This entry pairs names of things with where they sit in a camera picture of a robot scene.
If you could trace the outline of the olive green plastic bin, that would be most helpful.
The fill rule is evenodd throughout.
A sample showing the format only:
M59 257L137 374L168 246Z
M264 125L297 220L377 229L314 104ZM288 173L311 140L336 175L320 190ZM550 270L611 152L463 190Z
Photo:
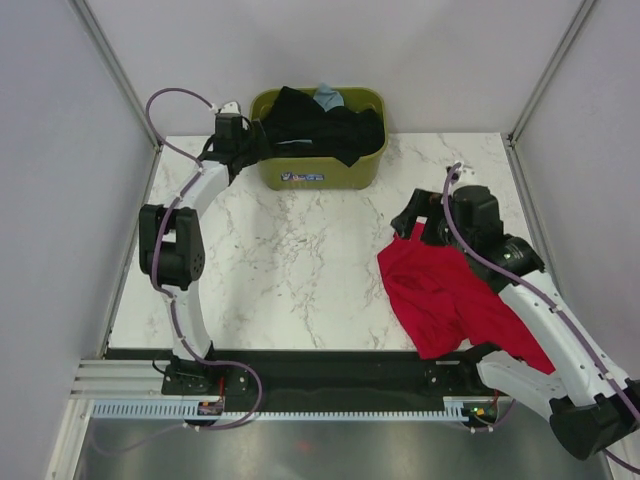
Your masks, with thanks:
M280 89L267 90L258 95L251 105L250 118L262 121L270 111ZM257 164L263 183L273 190L291 189L349 189L361 190L376 177L382 154L388 144L388 129L385 119L385 102L380 94L366 87L336 87L345 106L360 112L371 108L381 114L385 128L385 142L376 153L363 156L354 166L348 167L333 157L272 157ZM316 89L300 88L309 95Z

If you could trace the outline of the red t shirt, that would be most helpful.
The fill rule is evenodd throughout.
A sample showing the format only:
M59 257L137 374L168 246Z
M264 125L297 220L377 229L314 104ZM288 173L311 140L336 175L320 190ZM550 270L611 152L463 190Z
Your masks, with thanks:
M491 343L544 373L550 359L519 317L472 273L451 246L395 236L377 255L382 284L400 325L422 359L447 355L465 340Z

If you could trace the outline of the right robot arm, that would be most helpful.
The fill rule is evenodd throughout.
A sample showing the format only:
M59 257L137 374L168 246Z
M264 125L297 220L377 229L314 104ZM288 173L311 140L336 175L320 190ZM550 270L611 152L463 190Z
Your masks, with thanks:
M639 429L639 383L593 340L555 287L543 260L523 238L508 234L488 187L437 193L416 189L391 221L431 247L462 254L472 274L509 307L550 360L542 373L497 341L458 368L467 392L502 391L548 421L559 443L585 460Z

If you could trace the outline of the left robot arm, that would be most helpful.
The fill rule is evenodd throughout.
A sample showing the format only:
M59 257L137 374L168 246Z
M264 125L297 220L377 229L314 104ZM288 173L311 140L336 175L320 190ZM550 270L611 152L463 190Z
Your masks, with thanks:
M214 134L195 159L188 180L163 204L146 204L139 212L139 265L164 297L173 334L172 354L191 362L185 382L208 393L219 382L211 359L213 343L206 331L199 295L206 253L200 216L240 172L269 156L260 121L238 113L219 113Z

